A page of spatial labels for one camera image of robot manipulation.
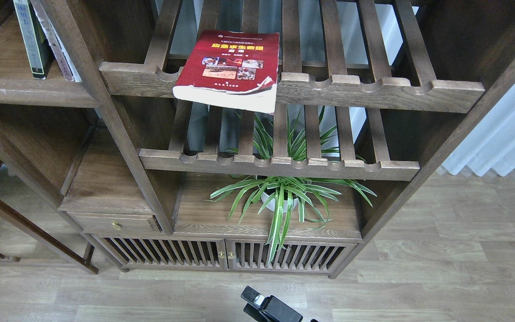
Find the brass drawer knob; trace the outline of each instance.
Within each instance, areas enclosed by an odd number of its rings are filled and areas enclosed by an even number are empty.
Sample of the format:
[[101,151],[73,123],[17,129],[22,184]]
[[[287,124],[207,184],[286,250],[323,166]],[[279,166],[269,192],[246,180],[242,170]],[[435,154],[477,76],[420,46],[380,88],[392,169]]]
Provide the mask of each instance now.
[[118,224],[117,221],[113,221],[113,228],[115,230],[121,230],[122,229],[122,227]]

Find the wooden bookshelf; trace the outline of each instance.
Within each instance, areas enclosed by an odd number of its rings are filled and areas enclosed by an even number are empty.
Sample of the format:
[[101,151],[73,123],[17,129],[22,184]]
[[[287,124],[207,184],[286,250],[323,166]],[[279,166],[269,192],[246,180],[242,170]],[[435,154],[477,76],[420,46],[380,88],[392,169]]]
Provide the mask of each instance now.
[[[155,21],[152,7],[142,1],[41,1],[82,83],[65,81],[57,65],[47,80],[34,80],[17,23],[12,17],[4,21],[0,157],[121,269],[337,277],[515,82],[515,2],[346,2],[360,14],[368,65],[346,64],[340,31],[346,22],[339,22],[335,0],[319,0],[326,59],[313,63],[303,62],[300,53],[299,29],[307,22],[297,17],[299,2],[274,4],[282,13],[283,56],[274,155],[260,160],[252,150],[249,112],[241,116],[238,155],[219,151],[221,124],[214,121],[221,110],[215,107],[204,151],[189,149],[191,102],[177,102],[171,94],[186,57],[169,53],[182,2],[165,0]],[[403,36],[392,65],[375,2],[392,6]],[[200,30],[228,18],[218,8],[238,4],[240,30],[259,31],[259,15],[268,13],[260,13],[258,0],[205,0]],[[411,6],[421,6],[416,16]],[[284,148],[286,104],[304,105],[308,151],[301,163]],[[315,140],[319,105],[337,106],[337,160],[321,157]],[[366,107],[356,142],[348,106]],[[90,108],[97,108],[106,129],[98,127],[86,144],[97,124]],[[268,216],[248,214],[238,224],[226,218],[228,200],[203,201],[230,182],[227,174],[239,173],[366,179],[378,196],[372,208],[343,191],[324,228],[292,223],[288,247],[269,265]]]

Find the book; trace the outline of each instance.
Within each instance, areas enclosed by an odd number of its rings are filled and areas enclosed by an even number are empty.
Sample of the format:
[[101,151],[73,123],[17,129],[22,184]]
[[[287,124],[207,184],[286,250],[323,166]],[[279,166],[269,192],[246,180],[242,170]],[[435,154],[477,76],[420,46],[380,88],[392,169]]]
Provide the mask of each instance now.
[[13,4],[21,27],[29,65],[31,65],[31,73],[36,79],[45,79],[51,62],[49,42],[37,21],[31,2],[29,0],[13,0]]
[[278,33],[204,30],[172,92],[181,100],[271,114],[278,57]]
[[37,19],[39,20],[39,24],[45,33],[45,37],[49,42],[49,46],[51,46],[55,60],[57,61],[57,64],[59,64],[59,69],[61,69],[63,77],[65,77],[65,79],[68,81],[80,82],[81,80],[77,69],[74,67],[73,62],[71,61],[69,54],[67,53],[63,42],[61,41],[61,38],[59,38],[59,35],[57,34],[53,23],[51,20],[49,20],[49,16],[47,16],[45,9],[41,5],[41,2],[35,1],[31,4]]

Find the cabinet door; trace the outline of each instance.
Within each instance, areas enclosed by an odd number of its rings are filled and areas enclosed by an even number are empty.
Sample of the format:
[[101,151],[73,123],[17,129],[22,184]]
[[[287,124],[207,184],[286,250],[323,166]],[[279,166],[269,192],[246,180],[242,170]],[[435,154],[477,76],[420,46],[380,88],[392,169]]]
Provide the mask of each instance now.
[[163,267],[192,267],[202,270],[228,269],[222,239],[204,240],[103,237],[102,243],[125,267],[145,264]]
[[288,242],[268,261],[263,241],[226,240],[229,269],[235,271],[303,271],[331,273],[355,248],[351,243]]

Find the potted plant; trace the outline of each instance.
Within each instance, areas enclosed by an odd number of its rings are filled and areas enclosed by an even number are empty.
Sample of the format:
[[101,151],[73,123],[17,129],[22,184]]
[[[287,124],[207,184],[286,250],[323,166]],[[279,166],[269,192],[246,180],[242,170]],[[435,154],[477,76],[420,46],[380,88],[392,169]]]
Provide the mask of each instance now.
[[[323,114],[325,113],[325,107],[321,109],[319,114],[319,123],[323,120]],[[296,126],[298,117],[290,122],[287,119],[287,151],[288,156],[292,157],[295,161],[303,161],[307,157],[306,149],[306,135],[305,129],[296,133]],[[263,122],[255,116],[255,130],[256,135],[254,136],[253,144],[262,159],[269,159],[273,154],[273,138],[270,133],[266,130]],[[335,136],[337,126],[331,127],[329,130],[321,134],[320,141],[321,145],[329,142],[329,139]],[[229,149],[233,153],[238,153],[237,149]],[[330,147],[322,149],[321,153],[337,153],[339,152],[338,147]],[[240,203],[243,203],[241,209],[239,222],[241,223],[248,208],[262,200],[263,204],[258,211],[261,213],[268,204],[272,205],[271,209],[274,213],[272,222],[270,225],[270,232],[268,234],[267,244],[270,244],[270,252],[268,255],[268,261],[271,262],[274,258],[274,254],[281,247],[283,247],[286,239],[287,231],[290,226],[290,219],[292,212],[295,207],[298,208],[299,221],[305,222],[318,222],[322,228],[329,220],[329,208],[327,207],[327,199],[339,201],[337,196],[341,193],[337,190],[327,188],[323,184],[331,183],[335,185],[347,186],[355,189],[359,194],[366,200],[370,206],[371,201],[368,199],[367,194],[376,196],[369,188],[361,185],[356,180],[352,179],[325,179],[325,178],[299,178],[299,177],[280,177],[280,176],[269,176],[260,177],[256,175],[246,176],[233,176],[240,178],[241,180],[227,185],[214,191],[210,195],[209,202],[217,202],[222,200],[231,193],[238,191],[237,196],[233,200],[231,210],[228,214],[230,219]],[[316,199],[323,205],[325,216],[317,209],[317,206],[313,204],[312,199]],[[307,216],[306,208],[313,210],[316,215],[315,218]]]

